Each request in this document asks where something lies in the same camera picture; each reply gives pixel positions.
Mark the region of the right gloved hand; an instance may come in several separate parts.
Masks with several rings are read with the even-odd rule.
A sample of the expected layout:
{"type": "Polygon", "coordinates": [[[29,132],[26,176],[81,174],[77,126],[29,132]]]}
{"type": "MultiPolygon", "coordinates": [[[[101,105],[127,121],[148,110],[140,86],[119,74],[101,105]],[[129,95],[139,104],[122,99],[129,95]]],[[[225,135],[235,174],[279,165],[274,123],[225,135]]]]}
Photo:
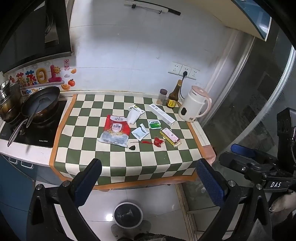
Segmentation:
{"type": "Polygon", "coordinates": [[[287,219],[295,211],[296,194],[291,192],[277,198],[269,208],[271,223],[276,226],[287,219]]]}

